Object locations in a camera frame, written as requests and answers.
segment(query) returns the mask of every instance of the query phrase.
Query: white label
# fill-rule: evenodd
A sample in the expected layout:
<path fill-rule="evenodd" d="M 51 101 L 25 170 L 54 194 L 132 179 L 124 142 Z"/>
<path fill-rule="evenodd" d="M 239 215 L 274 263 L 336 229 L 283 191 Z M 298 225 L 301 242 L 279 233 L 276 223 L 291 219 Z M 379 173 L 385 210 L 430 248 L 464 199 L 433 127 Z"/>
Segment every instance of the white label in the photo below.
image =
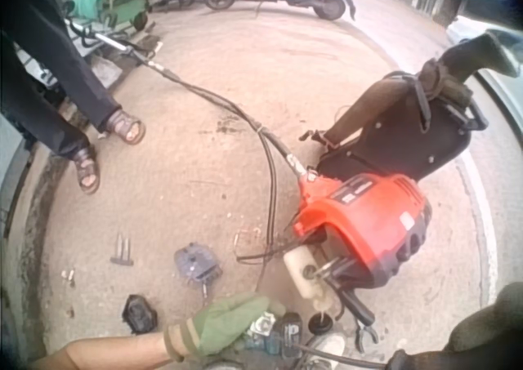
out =
<path fill-rule="evenodd" d="M 407 211 L 400 215 L 400 221 L 407 231 L 414 227 L 414 218 Z"/>

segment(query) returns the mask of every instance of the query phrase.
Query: green glove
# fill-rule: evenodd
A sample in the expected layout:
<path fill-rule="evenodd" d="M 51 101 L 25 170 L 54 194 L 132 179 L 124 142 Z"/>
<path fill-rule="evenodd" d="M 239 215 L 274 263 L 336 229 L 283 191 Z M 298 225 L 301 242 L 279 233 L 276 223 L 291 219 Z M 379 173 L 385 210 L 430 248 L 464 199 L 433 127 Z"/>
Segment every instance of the green glove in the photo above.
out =
<path fill-rule="evenodd" d="M 216 354 L 241 337 L 265 311 L 281 317 L 285 308 L 254 292 L 216 301 L 184 323 L 167 327 L 165 346 L 178 362 L 186 356 Z"/>

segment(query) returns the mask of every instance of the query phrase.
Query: dark trousers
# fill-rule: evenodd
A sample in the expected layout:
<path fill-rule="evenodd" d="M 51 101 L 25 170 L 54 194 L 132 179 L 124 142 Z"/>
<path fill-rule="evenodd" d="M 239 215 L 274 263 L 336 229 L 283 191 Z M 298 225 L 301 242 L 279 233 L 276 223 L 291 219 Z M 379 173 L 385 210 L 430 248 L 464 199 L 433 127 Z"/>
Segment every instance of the dark trousers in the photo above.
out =
<path fill-rule="evenodd" d="M 56 0 L 2 0 L 0 7 L 0 108 L 54 153 L 71 159 L 89 141 L 37 93 L 12 43 L 51 70 L 99 132 L 120 105 L 74 47 Z"/>

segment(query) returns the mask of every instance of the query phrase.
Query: sandal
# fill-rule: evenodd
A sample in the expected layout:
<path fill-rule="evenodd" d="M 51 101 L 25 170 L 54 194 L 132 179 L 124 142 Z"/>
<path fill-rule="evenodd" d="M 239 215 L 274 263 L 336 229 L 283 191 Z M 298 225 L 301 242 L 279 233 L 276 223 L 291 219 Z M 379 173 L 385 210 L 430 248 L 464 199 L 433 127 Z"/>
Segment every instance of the sandal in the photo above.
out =
<path fill-rule="evenodd" d="M 145 125 L 138 118 L 117 110 L 107 121 L 107 131 L 116 135 L 129 145 L 138 144 L 145 136 Z"/>
<path fill-rule="evenodd" d="M 85 194 L 93 194 L 100 186 L 100 172 L 89 148 L 79 150 L 73 157 L 78 184 Z"/>

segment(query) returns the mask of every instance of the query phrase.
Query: pliers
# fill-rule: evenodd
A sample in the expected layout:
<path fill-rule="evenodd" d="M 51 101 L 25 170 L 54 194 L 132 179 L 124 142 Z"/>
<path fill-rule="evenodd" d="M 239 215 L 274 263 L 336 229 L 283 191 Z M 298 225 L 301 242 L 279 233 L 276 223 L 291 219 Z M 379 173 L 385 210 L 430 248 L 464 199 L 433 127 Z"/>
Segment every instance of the pliers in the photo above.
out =
<path fill-rule="evenodd" d="M 356 322 L 356 349 L 361 353 L 365 353 L 365 348 L 363 347 L 363 337 L 364 333 L 367 332 L 373 339 L 373 343 L 377 344 L 379 343 L 378 334 L 371 326 L 367 326 L 364 323 L 362 323 L 358 318 L 354 317 L 354 320 Z"/>

